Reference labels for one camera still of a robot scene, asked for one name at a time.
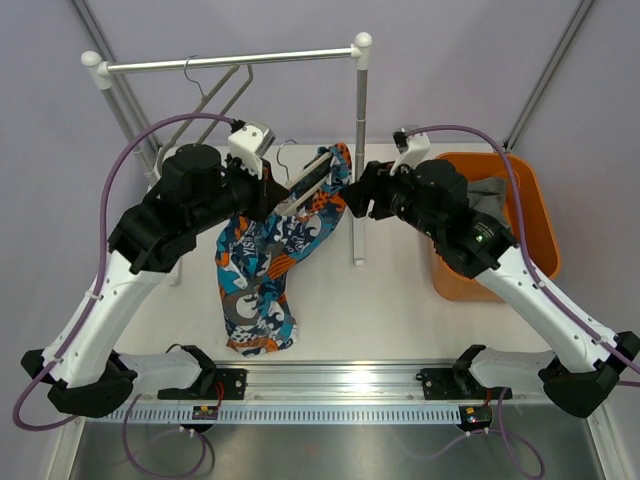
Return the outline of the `grey shorts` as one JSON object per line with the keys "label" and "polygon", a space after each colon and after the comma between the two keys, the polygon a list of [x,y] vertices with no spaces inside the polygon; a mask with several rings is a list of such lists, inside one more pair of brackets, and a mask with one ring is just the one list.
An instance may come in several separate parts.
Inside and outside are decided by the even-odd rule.
{"label": "grey shorts", "polygon": [[500,177],[489,177],[468,183],[467,197],[470,207],[491,216],[505,228],[511,229],[503,212],[506,195],[507,181]]}

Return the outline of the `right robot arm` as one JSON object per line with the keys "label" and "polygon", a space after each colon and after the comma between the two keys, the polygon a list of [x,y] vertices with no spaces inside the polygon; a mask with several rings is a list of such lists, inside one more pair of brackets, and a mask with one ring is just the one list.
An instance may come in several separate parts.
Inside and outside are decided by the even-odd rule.
{"label": "right robot arm", "polygon": [[638,336],[613,332],[573,303],[525,258],[509,229],[470,207],[467,190],[445,159],[398,169],[371,162],[341,196],[358,218],[396,217],[429,237],[445,264],[501,298],[548,344],[539,353],[469,347],[452,368],[457,392],[543,394],[564,412],[589,417],[638,355]]}

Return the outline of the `grey clothes hanger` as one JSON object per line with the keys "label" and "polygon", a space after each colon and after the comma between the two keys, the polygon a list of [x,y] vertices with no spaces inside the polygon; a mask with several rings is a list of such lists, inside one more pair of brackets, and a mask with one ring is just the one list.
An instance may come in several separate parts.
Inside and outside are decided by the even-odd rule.
{"label": "grey clothes hanger", "polygon": [[[231,92],[230,82],[241,70],[244,71],[245,78],[237,86],[235,91]],[[212,105],[215,102],[218,102],[221,107],[218,114],[227,116],[253,83],[254,69],[249,64],[228,67],[222,77],[208,91],[205,91],[198,81],[191,78],[187,70],[184,70],[184,77],[187,81],[193,83],[199,88],[200,100],[193,110],[194,113],[212,113]],[[170,149],[178,147],[183,143],[183,138],[191,129],[193,123],[194,120],[189,119],[179,123],[177,129],[170,136],[169,140],[161,146],[158,153],[158,159],[164,158]]]}

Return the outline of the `colourful patterned shorts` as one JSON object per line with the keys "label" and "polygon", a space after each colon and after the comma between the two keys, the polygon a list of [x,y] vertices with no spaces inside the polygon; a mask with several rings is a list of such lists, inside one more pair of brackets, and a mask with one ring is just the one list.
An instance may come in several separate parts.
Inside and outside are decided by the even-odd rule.
{"label": "colourful patterned shorts", "polygon": [[298,329],[286,298],[288,272],[334,232],[346,211],[340,192],[351,183],[346,144],[317,149],[329,175],[290,215],[272,212],[256,222],[235,216],[216,240],[218,290],[226,346],[243,356],[285,350]]}

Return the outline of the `cream clothes hanger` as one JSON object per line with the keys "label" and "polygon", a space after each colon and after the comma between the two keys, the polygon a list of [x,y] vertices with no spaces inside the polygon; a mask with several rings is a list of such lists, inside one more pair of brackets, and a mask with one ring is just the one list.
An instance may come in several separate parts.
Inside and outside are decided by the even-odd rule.
{"label": "cream clothes hanger", "polygon": [[287,139],[279,145],[275,154],[276,163],[284,169],[286,174],[285,187],[294,193],[294,199],[289,196],[275,208],[275,213],[281,216],[293,215],[301,204],[326,184],[333,158],[331,151],[325,152],[309,162],[297,177],[292,178],[289,167],[280,159],[282,148],[288,144],[297,145],[298,141]]}

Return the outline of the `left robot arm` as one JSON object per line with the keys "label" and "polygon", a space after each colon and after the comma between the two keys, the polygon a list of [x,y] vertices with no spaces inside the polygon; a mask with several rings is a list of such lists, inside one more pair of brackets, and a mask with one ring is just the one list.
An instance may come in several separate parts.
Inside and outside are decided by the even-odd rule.
{"label": "left robot arm", "polygon": [[200,234],[239,214],[263,220],[285,198],[263,158],[268,147],[229,140],[227,155],[204,144],[179,147],[143,200],[102,237],[98,272],[74,316],[52,344],[21,359],[34,385],[49,385],[47,398],[59,413],[101,418],[138,394],[214,395],[216,364],[196,346],[152,355],[114,347]]}

